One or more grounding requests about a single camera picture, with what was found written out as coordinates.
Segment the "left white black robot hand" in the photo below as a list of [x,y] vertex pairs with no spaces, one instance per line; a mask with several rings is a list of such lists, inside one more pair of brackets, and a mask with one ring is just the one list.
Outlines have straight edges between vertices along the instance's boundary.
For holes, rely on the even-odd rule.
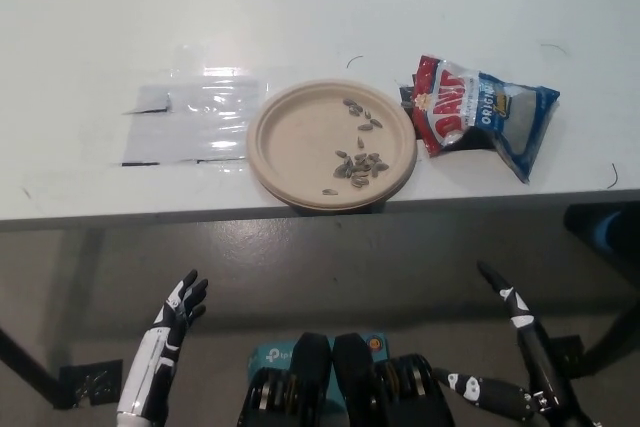
[[163,302],[146,330],[117,407],[118,427],[163,426],[186,333],[206,311],[208,281],[191,270]]

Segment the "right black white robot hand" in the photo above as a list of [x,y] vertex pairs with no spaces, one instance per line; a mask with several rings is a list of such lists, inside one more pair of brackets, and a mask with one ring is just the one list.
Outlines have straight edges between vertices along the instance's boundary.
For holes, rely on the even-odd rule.
[[539,414],[550,426],[595,426],[562,372],[546,330],[519,292],[487,263],[479,261],[477,268],[506,306],[529,374],[529,387],[443,368],[434,368],[433,377],[467,403],[503,418],[525,422]]

